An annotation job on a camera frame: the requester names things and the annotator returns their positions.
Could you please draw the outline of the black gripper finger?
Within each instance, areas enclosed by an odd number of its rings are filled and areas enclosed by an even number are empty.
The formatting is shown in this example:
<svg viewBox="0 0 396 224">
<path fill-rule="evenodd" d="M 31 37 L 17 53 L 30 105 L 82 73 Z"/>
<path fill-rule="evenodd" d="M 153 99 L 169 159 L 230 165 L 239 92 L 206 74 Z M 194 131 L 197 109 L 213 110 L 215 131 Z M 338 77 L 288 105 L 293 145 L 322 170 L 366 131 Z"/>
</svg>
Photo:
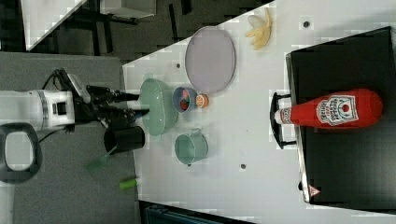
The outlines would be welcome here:
<svg viewBox="0 0 396 224">
<path fill-rule="evenodd" d="M 147 115 L 148 109 L 117 109 L 113 114 L 113 121 L 120 123 L 134 123 L 137 119 Z"/>
<path fill-rule="evenodd" d="M 115 103 L 137 101 L 139 99 L 139 94 L 132 94 L 123 91 L 115 91 L 113 100 Z"/>
</svg>

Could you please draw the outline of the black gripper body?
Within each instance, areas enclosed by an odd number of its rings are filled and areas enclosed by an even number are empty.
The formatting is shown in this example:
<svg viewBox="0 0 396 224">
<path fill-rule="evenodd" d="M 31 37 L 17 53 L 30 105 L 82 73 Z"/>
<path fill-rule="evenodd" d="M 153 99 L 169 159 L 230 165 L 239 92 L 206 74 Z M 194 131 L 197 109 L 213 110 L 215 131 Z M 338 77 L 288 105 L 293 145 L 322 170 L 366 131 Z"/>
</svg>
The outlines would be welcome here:
<svg viewBox="0 0 396 224">
<path fill-rule="evenodd" d="M 110 104 L 116 101 L 119 91 L 106 87 L 88 85 L 83 90 L 73 91 L 75 123 L 100 122 L 104 127 L 112 126 L 112 113 L 117 110 Z"/>
</svg>

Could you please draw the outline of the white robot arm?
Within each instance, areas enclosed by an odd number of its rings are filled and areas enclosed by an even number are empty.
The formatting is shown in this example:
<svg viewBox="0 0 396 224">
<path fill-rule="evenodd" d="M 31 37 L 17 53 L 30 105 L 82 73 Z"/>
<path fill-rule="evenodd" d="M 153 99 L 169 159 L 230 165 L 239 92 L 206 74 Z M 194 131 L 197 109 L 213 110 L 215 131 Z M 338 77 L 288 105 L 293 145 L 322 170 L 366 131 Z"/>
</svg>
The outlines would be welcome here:
<svg viewBox="0 0 396 224">
<path fill-rule="evenodd" d="M 138 99 L 137 94 L 90 85 L 84 92 L 2 91 L 1 123 L 28 123 L 38 133 L 60 130 L 71 133 L 77 125 L 94 121 L 110 129 L 127 128 L 148 111 L 118 108 L 115 104 Z"/>
</svg>

